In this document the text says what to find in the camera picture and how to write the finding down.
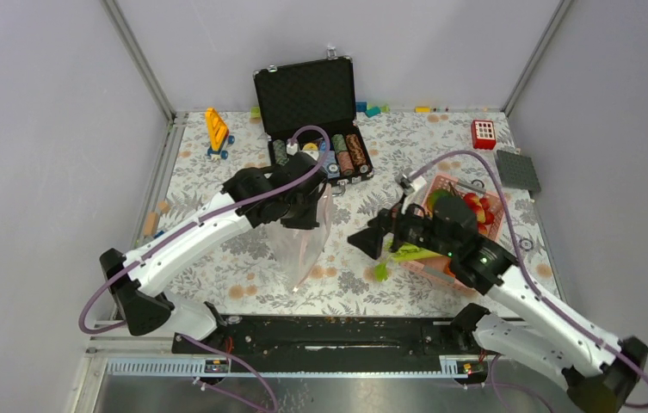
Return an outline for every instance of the floral tablecloth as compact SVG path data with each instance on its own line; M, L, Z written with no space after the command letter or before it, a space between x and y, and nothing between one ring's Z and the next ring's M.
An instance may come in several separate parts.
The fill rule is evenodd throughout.
M396 265L390 265L389 280L378 282L373 277L376 262L346 243L346 237L360 230L380 208L398 200L393 177L400 170L416 169L445 151L472 149L473 119L493 120L497 149L513 148L504 114L389 113L371 119L359 115L357 122L372 158L374 177L348 186L345 195L334 199L329 240L298 292L290 292L262 227L223 243L219 250L187 268L170 284L172 292L210 301L220 312L231 314L452 317L468 303L476 302L501 317L515 317L512 311L476 293L433 285ZM221 116L236 141L227 148L229 159L212 161L205 156L209 137L204 114L189 114L167 193L171 211L161 218L160 229L173 227L200 208L240 168L269 165L267 138L260 120L251 119L249 113ZM481 153L495 168L495 152ZM426 177L432 178L437 170L468 182L484 182L487 189L494 190L485 170L470 157L450 158ZM507 188L506 195L528 268L547 290L559 295L528 192ZM513 252L508 231L502 231L500 242Z

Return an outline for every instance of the yellow toy vehicle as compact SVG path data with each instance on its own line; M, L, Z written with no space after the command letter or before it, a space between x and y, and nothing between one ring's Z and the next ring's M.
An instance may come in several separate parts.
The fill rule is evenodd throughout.
M227 151L223 148L235 143L235 137L230 135L230 130L214 108L205 112L205 122L210 135L210 147L207 157L212 159L227 159Z

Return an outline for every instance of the plastic bag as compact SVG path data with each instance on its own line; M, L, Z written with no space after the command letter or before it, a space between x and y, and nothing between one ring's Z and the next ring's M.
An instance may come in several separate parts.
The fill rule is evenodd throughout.
M318 199L316 221L318 227L312 230L294 230L286 228L280 222L265 225L268 242L273 250L275 260L283 267L283 274L288 278L287 285L294 293L298 291L324 251L326 240L331 232L331 214L334 210L331 185Z

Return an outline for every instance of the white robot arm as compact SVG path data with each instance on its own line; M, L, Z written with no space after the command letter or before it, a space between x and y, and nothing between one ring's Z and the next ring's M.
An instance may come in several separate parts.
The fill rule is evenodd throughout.
M177 274L224 241L259 225L279 220L288 228L306 230L318 226L316 207L327 179L320 168L312 177L276 196L232 209L241 200L293 182L316 165L316 160L300 152L283 167L240 170L205 206L161 237L125 255L114 249L103 253L101 266L108 279L126 271L110 290L129 332L143 336L162 329L197 340L212 333L217 324L223 323L214 307L177 296L167 286Z
M398 183L404 189L400 202L382 209L349 243L377 259L383 237L391 233L391 252L410 243L449 256L456 279L509 308L540 336L476 304L464 308L453 324L472 334L481 348L544 374L582 410L619 410L639 380L635 370L645 364L647 346L601 329L541 287L505 248L478 234L475 214L460 197L440 198L426 216L410 203L412 187L422 183L411 182L409 174Z

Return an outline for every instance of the red toy block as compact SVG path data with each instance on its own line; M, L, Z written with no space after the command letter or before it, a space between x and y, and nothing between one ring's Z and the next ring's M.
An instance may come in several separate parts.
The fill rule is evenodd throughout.
M496 128L491 120L474 120L471 135L475 149L493 149L496 146Z

